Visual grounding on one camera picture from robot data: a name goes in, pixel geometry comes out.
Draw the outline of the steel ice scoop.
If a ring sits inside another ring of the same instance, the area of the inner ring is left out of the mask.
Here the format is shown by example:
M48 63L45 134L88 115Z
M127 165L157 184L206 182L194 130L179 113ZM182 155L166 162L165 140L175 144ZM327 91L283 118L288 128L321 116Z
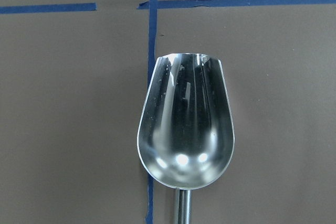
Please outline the steel ice scoop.
M221 61L192 53L158 57L141 114L137 148L149 175L175 189L175 223L190 223L192 191L223 175L234 145Z

